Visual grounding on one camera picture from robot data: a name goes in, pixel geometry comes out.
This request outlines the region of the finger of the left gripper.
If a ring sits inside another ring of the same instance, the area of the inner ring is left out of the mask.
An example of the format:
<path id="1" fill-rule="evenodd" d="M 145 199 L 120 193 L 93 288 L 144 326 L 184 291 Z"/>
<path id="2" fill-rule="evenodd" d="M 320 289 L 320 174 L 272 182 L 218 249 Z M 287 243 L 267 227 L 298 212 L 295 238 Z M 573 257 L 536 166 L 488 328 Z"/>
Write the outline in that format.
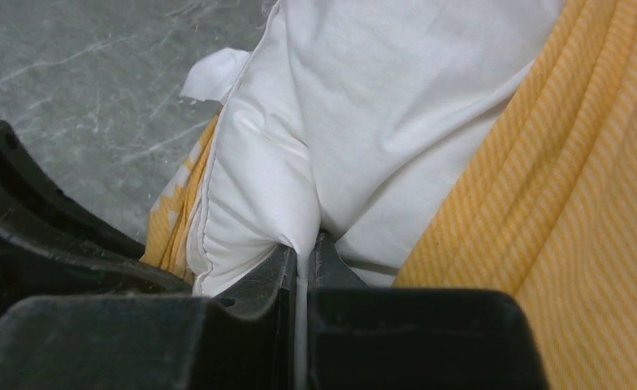
<path id="1" fill-rule="evenodd" d="M 142 244 L 69 198 L 0 119 L 0 317 L 25 298 L 186 293 Z"/>

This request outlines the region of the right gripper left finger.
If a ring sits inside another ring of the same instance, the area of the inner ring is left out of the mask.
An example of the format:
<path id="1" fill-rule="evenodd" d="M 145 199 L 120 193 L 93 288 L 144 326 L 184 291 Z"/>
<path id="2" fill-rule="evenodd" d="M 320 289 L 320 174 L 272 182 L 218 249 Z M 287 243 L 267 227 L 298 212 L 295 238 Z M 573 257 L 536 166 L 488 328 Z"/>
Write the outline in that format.
<path id="1" fill-rule="evenodd" d="M 215 297 L 33 297 L 0 320 L 0 389 L 290 389 L 296 254 Z"/>

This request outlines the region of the white pillow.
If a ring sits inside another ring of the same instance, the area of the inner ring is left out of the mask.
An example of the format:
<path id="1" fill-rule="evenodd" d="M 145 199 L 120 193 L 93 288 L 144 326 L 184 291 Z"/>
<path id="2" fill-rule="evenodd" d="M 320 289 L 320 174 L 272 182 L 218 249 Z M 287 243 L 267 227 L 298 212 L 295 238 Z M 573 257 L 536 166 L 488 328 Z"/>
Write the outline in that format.
<path id="1" fill-rule="evenodd" d="M 390 288 L 564 6 L 279 1 L 254 50 L 196 63 L 182 95 L 223 109 L 186 239 L 193 292 L 222 293 L 293 249 L 306 356 L 318 234 L 366 285 Z"/>

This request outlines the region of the orange Mickey Mouse pillowcase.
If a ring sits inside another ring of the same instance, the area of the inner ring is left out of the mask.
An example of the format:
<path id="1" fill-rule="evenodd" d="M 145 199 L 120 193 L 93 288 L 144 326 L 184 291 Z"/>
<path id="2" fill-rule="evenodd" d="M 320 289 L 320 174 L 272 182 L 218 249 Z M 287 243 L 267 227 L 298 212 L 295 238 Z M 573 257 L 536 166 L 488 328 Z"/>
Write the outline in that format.
<path id="1" fill-rule="evenodd" d="M 556 389 L 637 389 L 637 1 L 565 6 L 390 287 L 515 298 Z M 154 204 L 142 262 L 185 258 L 206 126 Z"/>

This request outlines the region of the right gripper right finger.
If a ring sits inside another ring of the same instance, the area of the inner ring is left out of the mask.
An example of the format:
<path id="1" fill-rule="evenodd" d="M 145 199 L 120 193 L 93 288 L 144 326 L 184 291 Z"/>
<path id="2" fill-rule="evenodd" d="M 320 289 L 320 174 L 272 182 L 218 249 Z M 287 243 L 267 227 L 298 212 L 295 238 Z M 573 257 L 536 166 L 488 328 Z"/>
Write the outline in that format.
<path id="1" fill-rule="evenodd" d="M 525 314 L 507 294 L 375 288 L 320 232 L 309 260 L 310 389 L 546 389 Z"/>

